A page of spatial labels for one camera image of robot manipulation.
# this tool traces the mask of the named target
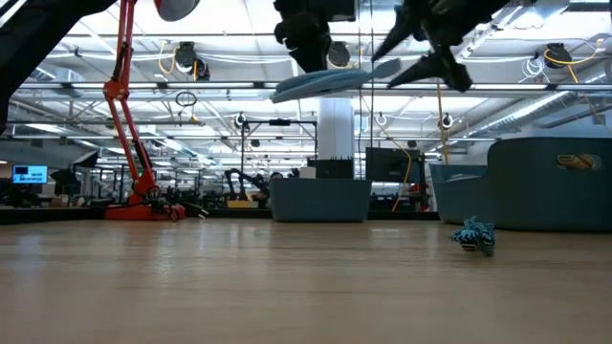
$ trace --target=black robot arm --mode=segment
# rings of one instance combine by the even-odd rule
[[[389,87],[440,77],[452,89],[465,92],[471,86],[466,67],[457,63],[450,46],[459,45],[476,25],[492,20],[492,15],[509,0],[404,0],[395,8],[396,22],[372,58],[378,60],[413,35],[428,40],[432,51],[389,82]]]
[[[238,182],[240,183],[240,194],[239,195],[236,195],[236,192],[234,191],[234,188],[233,188],[233,184],[231,183],[231,176],[234,175],[234,174],[238,175]],[[229,169],[229,170],[227,170],[225,172],[225,176],[226,176],[226,180],[228,181],[229,199],[230,200],[233,200],[233,201],[234,200],[240,200],[240,201],[247,201],[248,200],[247,192],[245,190],[244,181],[247,181],[247,182],[253,184],[261,192],[266,194],[266,196],[270,196],[270,191],[268,189],[268,184],[264,181],[264,178],[261,175],[256,175],[254,177],[251,177],[249,175],[246,175],[246,174],[242,173],[237,168],[232,168],[232,169]]]
[[[356,19],[355,0],[275,0],[274,8],[282,19],[274,28],[276,41],[306,73],[327,69],[328,23]]]

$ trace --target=wooden table surface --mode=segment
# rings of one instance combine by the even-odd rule
[[[454,229],[0,226],[0,343],[612,343],[612,236]]]

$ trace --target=crumpled blue cloth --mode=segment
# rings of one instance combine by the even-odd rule
[[[399,58],[395,58],[379,65],[371,73],[359,69],[345,69],[294,76],[280,82],[275,92],[270,95],[270,100],[276,104],[357,89],[369,80],[390,77],[399,72],[401,68],[402,62]]]
[[[495,248],[494,228],[494,224],[479,222],[472,216],[464,222],[463,228],[450,236],[450,240],[459,243],[464,249],[479,249],[485,255],[492,256]]]

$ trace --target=black monitor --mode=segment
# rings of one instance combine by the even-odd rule
[[[420,150],[406,149],[412,164],[408,182],[422,182],[423,157]],[[401,149],[365,148],[365,178],[374,182],[403,183],[408,157]]]

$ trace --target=red robot base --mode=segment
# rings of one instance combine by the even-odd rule
[[[134,182],[134,194],[127,204],[111,205],[106,208],[106,220],[120,221],[168,221],[177,222],[186,217],[182,205],[172,205],[162,197],[161,189],[155,184],[153,174],[145,170]]]
[[[119,221],[168,221],[177,222],[183,220],[185,208],[182,205],[165,204],[161,211],[157,211],[152,205],[135,204],[135,205],[117,205],[109,206],[105,213],[106,220]]]

